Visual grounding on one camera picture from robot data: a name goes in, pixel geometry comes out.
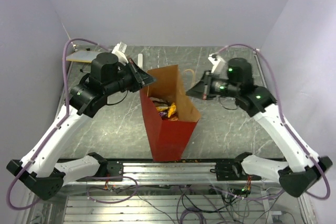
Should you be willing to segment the red brown paper bag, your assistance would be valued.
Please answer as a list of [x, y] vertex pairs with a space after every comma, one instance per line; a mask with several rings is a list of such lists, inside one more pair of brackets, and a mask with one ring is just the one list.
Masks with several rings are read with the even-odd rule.
[[[151, 69], [148, 74], [156, 82], [140, 90], [142, 116], [155, 162], [179, 161], [201, 118], [201, 114], [186, 95], [177, 65]], [[163, 119], [153, 98], [177, 107], [177, 120]]]

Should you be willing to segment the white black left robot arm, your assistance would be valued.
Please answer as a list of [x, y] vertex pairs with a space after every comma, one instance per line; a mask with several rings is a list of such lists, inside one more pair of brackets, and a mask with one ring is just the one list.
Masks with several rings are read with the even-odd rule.
[[53, 198], [69, 182], [85, 177], [104, 179], [108, 161], [97, 153], [66, 163], [58, 160], [75, 132], [108, 105], [109, 96], [137, 92], [155, 81], [131, 58], [120, 53], [99, 53], [91, 62], [90, 72], [70, 90], [45, 136], [23, 158], [11, 160], [7, 170], [42, 200]]

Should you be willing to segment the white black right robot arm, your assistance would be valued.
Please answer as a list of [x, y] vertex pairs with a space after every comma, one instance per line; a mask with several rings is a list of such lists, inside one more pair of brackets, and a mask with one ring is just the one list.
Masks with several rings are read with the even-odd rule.
[[235, 104], [255, 120], [281, 150], [285, 160], [275, 161], [244, 152], [235, 157], [231, 167], [236, 179], [259, 176], [278, 183], [293, 197], [300, 197], [333, 165], [300, 137], [280, 112], [280, 103], [270, 91], [254, 84], [251, 64], [244, 58], [225, 61], [212, 54], [213, 67], [204, 71], [201, 80], [187, 95], [202, 100], [233, 98]]

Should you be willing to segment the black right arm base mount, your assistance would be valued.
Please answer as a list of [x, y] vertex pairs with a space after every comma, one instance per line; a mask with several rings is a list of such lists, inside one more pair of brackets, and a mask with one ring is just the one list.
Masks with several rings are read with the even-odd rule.
[[215, 174], [217, 181], [247, 181], [248, 175], [237, 169], [234, 159], [216, 159], [214, 168], [209, 170]]

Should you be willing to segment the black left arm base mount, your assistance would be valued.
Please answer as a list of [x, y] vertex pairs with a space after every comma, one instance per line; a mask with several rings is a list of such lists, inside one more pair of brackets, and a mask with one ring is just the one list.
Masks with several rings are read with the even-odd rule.
[[109, 182], [121, 182], [123, 180], [123, 165], [119, 161], [99, 161], [99, 168], [92, 176], [79, 179], [79, 182], [88, 182], [99, 180], [107, 180]]

